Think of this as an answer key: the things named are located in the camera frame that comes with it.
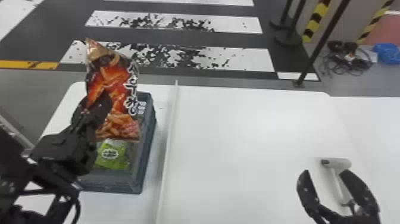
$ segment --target white painted stripe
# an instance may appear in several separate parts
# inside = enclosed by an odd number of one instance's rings
[[[386,15],[400,15],[400,11],[388,10],[385,12]]]
[[[43,0],[0,1],[0,41]]]
[[[106,0],[106,1],[254,6],[253,0]]]
[[[257,17],[94,11],[86,26],[263,33]]]
[[[267,49],[224,48],[215,46],[184,47],[178,45],[121,44],[100,42],[134,58],[141,66],[178,68],[192,67],[206,70],[274,71]],[[60,63],[84,64],[85,44],[74,41]]]
[[[299,79],[301,73],[297,72],[278,72],[279,79]],[[318,81],[318,76],[315,73],[308,73],[305,80]]]

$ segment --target stanchion post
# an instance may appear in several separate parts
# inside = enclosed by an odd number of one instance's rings
[[[297,7],[292,24],[290,25],[289,31],[287,33],[287,38],[291,38],[293,36],[293,33],[296,32],[296,26],[297,26],[297,23],[299,22],[301,12],[303,12],[305,1],[306,0],[301,0],[299,3],[299,6]]]
[[[332,20],[330,21],[328,27],[326,28],[326,31],[322,35],[318,45],[316,46],[314,52],[311,55],[310,60],[308,61],[307,66],[305,67],[304,71],[301,73],[300,77],[298,80],[293,82],[293,85],[296,88],[303,88],[303,81],[305,77],[307,76],[308,71],[310,68],[314,65],[315,60],[317,57],[320,55],[321,50],[325,46],[329,36],[332,34],[333,29],[336,27],[338,21],[340,20],[341,16],[345,12],[347,6],[349,5],[350,0],[342,0],[342,2],[339,5],[339,8],[336,10],[335,14],[333,15]]]
[[[275,40],[283,46],[297,46],[302,43],[301,37],[297,34],[296,25],[300,19],[301,12],[303,12],[306,0],[300,0],[297,6],[295,16],[289,30],[280,30],[275,33]]]
[[[283,9],[280,19],[279,20],[276,18],[271,19],[271,21],[270,21],[271,27],[273,27],[275,29],[289,28],[287,20],[288,20],[288,14],[289,14],[290,7],[292,6],[292,3],[293,3],[293,0],[286,1],[286,5],[285,5],[285,8]]]

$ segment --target tangled wires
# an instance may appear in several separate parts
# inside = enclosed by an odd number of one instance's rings
[[[348,55],[330,52],[326,56],[321,57],[322,62],[318,70],[322,75],[332,77],[332,74],[343,75],[350,74],[352,76],[362,76],[366,70],[372,66],[371,57],[363,49],[357,48],[366,55],[368,60],[363,60],[359,56],[355,56],[352,60],[348,60]]]

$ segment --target chip bag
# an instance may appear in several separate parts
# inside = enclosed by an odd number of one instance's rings
[[[86,68],[86,107],[90,107],[103,91],[109,93],[112,101],[111,112],[96,130],[96,138],[139,140],[137,63],[87,38]]]

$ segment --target white plastic divider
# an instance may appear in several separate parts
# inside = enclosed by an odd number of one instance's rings
[[[173,131],[174,131],[174,121],[175,121],[175,114],[176,114],[176,107],[178,103],[178,97],[179,97],[179,85],[178,85],[178,80],[175,80],[175,86],[174,86],[174,92],[173,92],[173,101],[171,105],[171,110],[170,110],[170,115],[169,115],[169,126],[168,126],[168,137],[167,137],[167,146],[165,148],[165,156],[164,156],[164,162],[162,165],[162,178],[161,178],[161,189],[160,189],[160,195],[158,199],[158,206],[157,206],[157,216],[156,216],[156,224],[161,224],[160,220],[160,213],[161,213],[161,207],[164,202],[164,189],[165,189],[165,179],[166,179],[166,168],[167,168],[167,162],[169,159],[169,152],[171,148],[171,141],[172,141],[172,136],[173,136]]]

